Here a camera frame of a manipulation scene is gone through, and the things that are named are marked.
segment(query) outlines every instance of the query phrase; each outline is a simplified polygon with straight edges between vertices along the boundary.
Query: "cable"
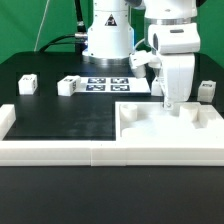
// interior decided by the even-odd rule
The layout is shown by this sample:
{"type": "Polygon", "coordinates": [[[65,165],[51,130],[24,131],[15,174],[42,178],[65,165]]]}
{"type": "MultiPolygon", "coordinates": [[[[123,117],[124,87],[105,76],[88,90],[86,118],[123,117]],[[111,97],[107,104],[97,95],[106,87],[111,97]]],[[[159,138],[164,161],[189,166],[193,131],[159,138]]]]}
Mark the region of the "cable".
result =
{"type": "Polygon", "coordinates": [[[47,12],[48,12],[49,3],[50,3],[50,0],[47,0],[45,10],[44,10],[44,15],[43,15],[43,18],[42,18],[42,21],[41,21],[41,24],[40,24],[40,28],[39,28],[39,32],[38,32],[38,35],[37,35],[34,51],[37,51],[37,46],[38,46],[38,43],[39,43],[40,34],[41,34],[41,31],[42,31],[42,28],[43,28],[43,25],[44,25],[44,22],[45,22],[45,18],[46,18],[47,12]]]}
{"type": "Polygon", "coordinates": [[[60,40],[67,39],[67,38],[75,38],[75,35],[74,34],[68,34],[68,35],[57,37],[54,40],[50,41],[48,44],[44,45],[39,51],[44,52],[49,46],[54,45],[54,44],[56,45],[57,44],[56,42],[58,42],[60,40]]]}
{"type": "Polygon", "coordinates": [[[134,46],[134,52],[136,51],[136,49],[137,49],[137,47],[141,44],[141,43],[143,43],[145,41],[145,38],[144,39],[142,39],[142,40],[140,40],[137,44],[135,44],[135,46],[134,46]]]}
{"type": "Polygon", "coordinates": [[[86,32],[86,27],[82,17],[82,9],[80,0],[75,0],[75,8],[76,8],[76,17],[77,17],[77,31],[78,32],[86,32]]]}

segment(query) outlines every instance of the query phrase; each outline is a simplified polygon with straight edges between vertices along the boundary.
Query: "white block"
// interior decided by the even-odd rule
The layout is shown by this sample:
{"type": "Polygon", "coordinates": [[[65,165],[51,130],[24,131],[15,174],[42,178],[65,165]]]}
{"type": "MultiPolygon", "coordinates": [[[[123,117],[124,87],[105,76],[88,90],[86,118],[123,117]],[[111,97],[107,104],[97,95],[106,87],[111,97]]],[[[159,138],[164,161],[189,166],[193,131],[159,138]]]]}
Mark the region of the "white block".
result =
{"type": "Polygon", "coordinates": [[[194,104],[182,104],[180,105],[179,118],[187,122],[197,121],[198,107],[194,104]]]}
{"type": "Polygon", "coordinates": [[[37,75],[23,75],[18,82],[20,95],[32,95],[37,89],[37,75]]]}
{"type": "Polygon", "coordinates": [[[2,140],[16,120],[15,107],[5,104],[0,108],[0,140],[2,140]]]}
{"type": "Polygon", "coordinates": [[[221,128],[224,131],[223,118],[211,105],[203,105],[199,108],[198,119],[203,128],[211,128],[216,131],[221,128]]]}
{"type": "Polygon", "coordinates": [[[151,95],[152,96],[163,96],[163,92],[161,89],[161,86],[159,84],[159,80],[157,77],[152,82],[152,87],[151,87],[151,95]]]}
{"type": "Polygon", "coordinates": [[[66,76],[64,79],[58,82],[58,95],[59,96],[71,96],[81,83],[81,77],[66,76]]]}
{"type": "Polygon", "coordinates": [[[202,81],[198,88],[198,101],[211,103],[215,95],[216,82],[202,81]]]}

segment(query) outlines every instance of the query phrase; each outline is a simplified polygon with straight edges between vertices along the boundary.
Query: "black cable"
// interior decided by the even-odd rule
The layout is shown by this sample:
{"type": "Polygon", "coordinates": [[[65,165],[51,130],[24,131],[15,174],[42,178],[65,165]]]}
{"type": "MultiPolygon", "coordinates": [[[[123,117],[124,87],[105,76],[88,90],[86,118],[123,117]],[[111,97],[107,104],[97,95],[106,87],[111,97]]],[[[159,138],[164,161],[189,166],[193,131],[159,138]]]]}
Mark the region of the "black cable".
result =
{"type": "Polygon", "coordinates": [[[44,52],[49,46],[55,44],[56,42],[58,42],[60,40],[67,39],[67,38],[74,38],[74,37],[75,37],[74,34],[68,34],[68,35],[63,35],[63,36],[57,37],[54,40],[50,41],[48,44],[44,45],[39,51],[44,52]]]}
{"type": "Polygon", "coordinates": [[[73,41],[73,42],[59,42],[59,43],[48,43],[47,45],[45,45],[44,47],[42,47],[39,51],[40,52],[44,52],[48,47],[52,46],[52,45],[64,45],[64,44],[83,44],[82,40],[79,41],[73,41]]]}
{"type": "Polygon", "coordinates": [[[196,6],[197,6],[197,7],[200,7],[200,6],[202,6],[205,2],[206,2],[206,0],[196,0],[196,6]]]}
{"type": "Polygon", "coordinates": [[[82,9],[80,0],[75,0],[75,8],[76,8],[76,18],[77,18],[77,31],[78,32],[86,32],[86,27],[82,17],[82,9]]]}

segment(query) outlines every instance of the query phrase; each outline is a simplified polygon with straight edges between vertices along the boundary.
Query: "white robot body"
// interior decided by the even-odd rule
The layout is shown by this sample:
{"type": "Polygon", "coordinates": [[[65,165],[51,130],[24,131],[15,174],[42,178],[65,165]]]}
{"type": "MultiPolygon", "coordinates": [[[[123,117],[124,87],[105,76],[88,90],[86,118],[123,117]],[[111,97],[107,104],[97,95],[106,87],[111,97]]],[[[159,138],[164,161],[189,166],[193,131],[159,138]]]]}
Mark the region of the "white robot body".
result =
{"type": "Polygon", "coordinates": [[[186,19],[197,16],[195,0],[144,0],[149,19],[186,19]]]}
{"type": "Polygon", "coordinates": [[[200,50],[197,24],[192,22],[197,16],[196,0],[142,0],[140,6],[146,9],[145,44],[152,48],[152,54],[136,52],[130,64],[135,75],[141,73],[136,77],[144,77],[140,67],[149,56],[148,65],[155,69],[163,90],[164,107],[172,109],[174,102],[187,101],[191,93],[193,52],[200,50]]]}
{"type": "Polygon", "coordinates": [[[94,22],[88,29],[84,60],[97,64],[128,63],[134,31],[128,22],[128,5],[120,0],[94,0],[94,22]]]}
{"type": "Polygon", "coordinates": [[[166,101],[187,101],[193,82],[195,57],[193,53],[158,55],[162,67],[159,82],[165,93],[166,101]]]}

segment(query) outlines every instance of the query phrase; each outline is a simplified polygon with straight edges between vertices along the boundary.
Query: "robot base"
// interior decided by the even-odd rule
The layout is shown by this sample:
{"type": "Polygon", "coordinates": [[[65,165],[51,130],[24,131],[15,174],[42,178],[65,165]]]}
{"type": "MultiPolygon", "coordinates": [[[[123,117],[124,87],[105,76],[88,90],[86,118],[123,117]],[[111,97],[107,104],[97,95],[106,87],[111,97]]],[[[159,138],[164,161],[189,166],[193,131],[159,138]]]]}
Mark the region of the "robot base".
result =
{"type": "Polygon", "coordinates": [[[89,56],[88,51],[85,50],[82,54],[83,61],[98,64],[98,65],[128,65],[129,57],[127,58],[97,58],[89,56]]]}

